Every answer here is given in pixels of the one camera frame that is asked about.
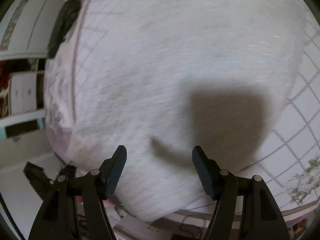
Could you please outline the white wardrobe drawer unit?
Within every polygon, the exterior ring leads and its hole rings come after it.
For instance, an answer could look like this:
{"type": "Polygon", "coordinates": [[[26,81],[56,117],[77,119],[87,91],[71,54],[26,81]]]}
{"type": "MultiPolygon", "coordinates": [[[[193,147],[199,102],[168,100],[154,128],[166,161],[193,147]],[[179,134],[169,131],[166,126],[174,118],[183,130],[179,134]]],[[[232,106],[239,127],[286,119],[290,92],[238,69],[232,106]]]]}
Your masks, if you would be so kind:
{"type": "Polygon", "coordinates": [[[37,110],[35,73],[14,74],[10,79],[11,114],[33,112],[37,110]]]}

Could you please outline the black leather jacket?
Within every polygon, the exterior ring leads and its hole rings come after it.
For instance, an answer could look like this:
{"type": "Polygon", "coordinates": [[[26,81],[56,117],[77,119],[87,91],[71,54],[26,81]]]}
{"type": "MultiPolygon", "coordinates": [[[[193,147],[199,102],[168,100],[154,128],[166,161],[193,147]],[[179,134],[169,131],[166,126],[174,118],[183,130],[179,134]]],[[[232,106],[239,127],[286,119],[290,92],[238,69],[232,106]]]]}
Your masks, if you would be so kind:
{"type": "Polygon", "coordinates": [[[67,0],[61,7],[48,43],[48,59],[55,57],[60,44],[65,40],[69,29],[71,29],[73,23],[78,18],[80,9],[81,2],[79,0],[67,0]]]}

